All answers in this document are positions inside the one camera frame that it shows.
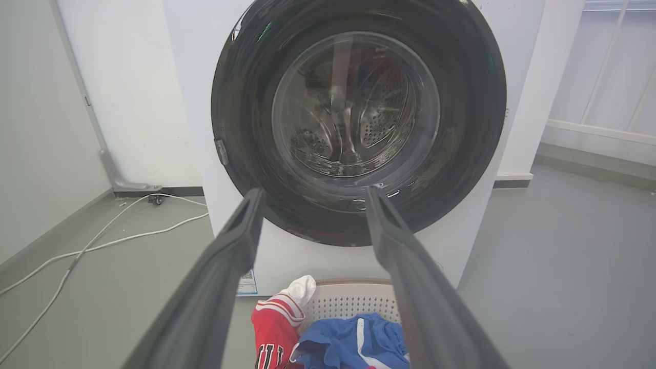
blue cloth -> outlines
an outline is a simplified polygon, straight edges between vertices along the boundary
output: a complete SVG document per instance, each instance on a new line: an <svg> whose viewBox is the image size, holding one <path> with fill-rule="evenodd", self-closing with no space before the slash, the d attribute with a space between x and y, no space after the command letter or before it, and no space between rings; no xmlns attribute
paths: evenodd
<svg viewBox="0 0 656 369"><path fill-rule="evenodd" d="M351 319L318 320L303 333L293 353L305 369L367 369L371 366L358 353L358 319L364 322L362 356L392 369L408 369L401 325L377 313Z"/></svg>

cable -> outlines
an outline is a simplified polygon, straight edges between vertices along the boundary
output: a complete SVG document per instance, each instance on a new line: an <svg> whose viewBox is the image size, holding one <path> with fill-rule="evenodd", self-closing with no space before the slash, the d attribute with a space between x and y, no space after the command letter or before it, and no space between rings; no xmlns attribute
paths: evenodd
<svg viewBox="0 0 656 369"><path fill-rule="evenodd" d="M168 195L168 194L158 194L158 195L162 195L162 196L166 196L166 197L170 197L170 198L178 198L178 199L185 200L185 201L187 201L187 202L191 202L191 203L194 203L194 204L198 204L198 205L202 205L202 206L207 206L206 204L202 204L202 203L200 203L200 202L195 202L195 201L192 201L192 200L189 200L189 199L185 199L185 198L181 198L181 197L178 197L178 196L173 196L173 195ZM141 233L141 234L135 234L134 236L129 236L129 237L122 238L122 239L120 239L120 240L116 240L116 241L108 242L108 243L106 243L106 244L102 244L102 245L97 246L97 247L95 247L95 248L89 248L89 246L91 246L91 245L93 244L93 242L95 242L96 239L98 239L98 237L99 237L99 236L100 236L100 235L101 235L101 234L107 229L107 227L109 227L109 226L110 226L110 225L111 225L111 224L112 224L112 223L113 223L118 217L120 217L124 212L126 212L126 211L127 211L129 208L131 208L133 205L135 205L136 203L138 203L139 201L141 201L141 200L143 200L144 198L147 198L147 197L148 197L148 196L144 196L144 197L142 197L142 198L139 198L137 201L131 203L128 207L126 207L123 211L121 211L118 215L116 215L116 216L115 216L115 217L114 217L109 223L107 223L107 225L106 225L105 227L103 227L103 228L100 230L100 232L98 232L98 234L96 234L96 236L95 236L95 237L94 237L94 238L93 238L93 239L92 239L92 240L91 240L91 241L90 241L90 242L89 242L89 243L88 243L88 244L87 244L82 250L80 250L80 251L74 251L74 252L71 252L71 253L66 253L66 254L63 254L63 255L59 255L59 256L53 257L52 259L50 259L50 260L46 261L45 263L43 263L40 267L36 268L33 272L29 273L29 274L28 274L27 276L25 276L23 279L21 279L21 280L19 280L18 282L12 284L11 286L5 288L4 290L0 290L0 295L2 295L3 293L5 293L5 292L7 292L7 291L9 291L9 290L11 290L11 289L17 287L17 286L20 285L21 283L25 282L27 279L31 278L33 275L37 274L41 269L45 268L47 265L49 265L49 264L51 264L51 263L54 263L55 261L60 260L60 259L63 259L63 258L65 258L65 257L69 257L69 256L76 255L75 259L73 260L73 262L71 263L71 265L68 267L68 270L66 270L66 273L64 274L64 277L62 278L62 281L59 283L59 287L57 288L57 291L54 293L54 296L52 297L52 299L50 300L50 302L48 303L48 305L46 305L45 309L43 309L43 311L41 311L41 314L39 314L39 316L37 316L37 318L32 322L32 324L30 324L30 326L28 327L28 329L25 331L25 333L23 333L22 336L20 336L20 338L18 339L18 341L16 341L16 343L14 343L14 345L13 345L13 346L12 346L12 347L11 347L11 348L10 348L10 349L9 349L9 350L8 350L8 351L7 351L7 352L6 352L6 353L0 358L0 365L2 365L2 363L5 361L5 359L7 359L7 357L9 357L9 355L10 355L10 354L11 354L11 353L12 353L12 352L18 347L18 345L19 345L21 342L23 342L23 340L25 339L25 337L27 337L28 334L32 331L32 329L34 329L34 327L35 327L35 326L37 325L37 323L41 320L41 318L43 317L43 315L45 315L45 313L50 309L50 307L51 307L52 304L54 303L54 300L59 296L59 293L62 291L62 288L64 287L64 283L66 282L66 279L68 279L68 276L71 274L71 271L73 270L73 268L75 268L75 266L77 265L77 262L80 260L80 258L82 258L82 255L83 255L84 253L87 253L87 252L90 252L90 251L99 250L99 249L102 249L102 248L106 248L106 247L109 247L109 246L112 246L112 245L116 245L116 244L118 244L118 243L120 243L120 242L124 242L124 241L127 241L127 240L132 240L132 239L134 239L134 238L143 237L143 236L149 236L149 235L152 235L152 234L158 234L158 233L168 232L168 231L170 231L170 230L172 230L172 229L174 229L174 228L177 228L177 227L179 227L179 226L181 226L181 225L183 225L183 224L185 224L185 223L189 223L190 221L195 221L196 219L200 219L200 218L202 218L202 217L206 217L206 216L208 215L208 213L205 213L205 214L203 214L203 215L199 215L199 216L197 216L197 217L192 217L192 218L186 219L186 220L184 220L184 221L182 221L182 222L180 222L180 223L178 223L178 224L176 224L176 225L174 225L174 226L171 226L171 227L169 227L169 228L166 228L166 229L155 230L155 231L153 231L153 232L147 232L147 233Z"/></svg>

washing machine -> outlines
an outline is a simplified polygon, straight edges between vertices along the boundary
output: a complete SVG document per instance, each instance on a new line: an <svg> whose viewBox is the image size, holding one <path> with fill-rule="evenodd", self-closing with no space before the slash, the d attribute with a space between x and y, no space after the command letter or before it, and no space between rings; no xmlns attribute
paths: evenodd
<svg viewBox="0 0 656 369"><path fill-rule="evenodd" d="M164 0L215 233L267 191L239 294L304 274L388 278L376 185L458 286L489 199L544 1Z"/></svg>

beige perforated basket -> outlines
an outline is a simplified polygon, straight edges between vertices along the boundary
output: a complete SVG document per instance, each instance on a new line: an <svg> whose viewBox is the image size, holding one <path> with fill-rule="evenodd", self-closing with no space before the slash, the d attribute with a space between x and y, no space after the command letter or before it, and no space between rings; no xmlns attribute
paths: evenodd
<svg viewBox="0 0 656 369"><path fill-rule="evenodd" d="M305 307L305 320L298 332L305 332L319 319L349 319L358 314L378 313L390 322L401 322L394 287L381 279L317 281L317 290Z"/></svg>

white washing machine body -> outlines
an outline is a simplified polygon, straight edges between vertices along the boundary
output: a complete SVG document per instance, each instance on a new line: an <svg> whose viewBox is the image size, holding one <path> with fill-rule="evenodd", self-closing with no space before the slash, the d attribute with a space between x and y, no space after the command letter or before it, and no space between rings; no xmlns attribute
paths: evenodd
<svg viewBox="0 0 656 369"><path fill-rule="evenodd" d="M211 93L223 45L250 4L250 0L164 0L173 58L215 234L243 196L217 155L211 121ZM416 233L456 287L501 162L533 53L544 0L488 0L476 5L492 29L503 58L507 85L506 120L497 149L478 183L449 213ZM304 274L311 274L318 280L388 278L371 246L319 244L265 220L253 269L254 278L243 281L240 294L272 295Z"/></svg>

